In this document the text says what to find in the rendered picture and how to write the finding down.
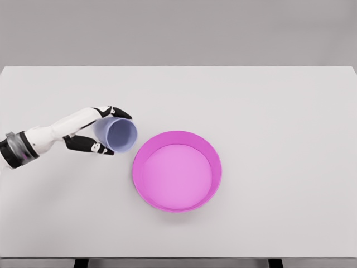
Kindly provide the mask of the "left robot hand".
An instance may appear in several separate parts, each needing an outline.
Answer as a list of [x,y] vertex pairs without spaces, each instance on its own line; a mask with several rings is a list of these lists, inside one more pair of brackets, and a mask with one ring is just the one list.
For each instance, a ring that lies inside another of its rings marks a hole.
[[132,119],[132,116],[127,112],[114,106],[88,107],[55,122],[50,128],[56,138],[64,140],[69,150],[114,155],[113,150],[104,146],[99,141],[76,134],[96,121],[107,117]]

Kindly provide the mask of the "lavender plastic cup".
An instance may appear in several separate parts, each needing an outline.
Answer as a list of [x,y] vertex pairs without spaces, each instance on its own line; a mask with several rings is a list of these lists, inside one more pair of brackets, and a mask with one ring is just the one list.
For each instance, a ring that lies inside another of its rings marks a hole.
[[130,119],[107,117],[93,124],[96,138],[115,153],[124,153],[133,148],[138,132]]

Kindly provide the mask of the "pink round plate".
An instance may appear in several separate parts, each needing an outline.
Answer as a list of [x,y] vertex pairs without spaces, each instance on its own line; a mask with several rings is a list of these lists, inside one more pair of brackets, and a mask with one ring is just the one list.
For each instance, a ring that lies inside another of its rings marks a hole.
[[148,139],[138,150],[132,180],[141,198],[170,213],[196,210],[219,189],[223,168],[215,148],[187,131],[167,131]]

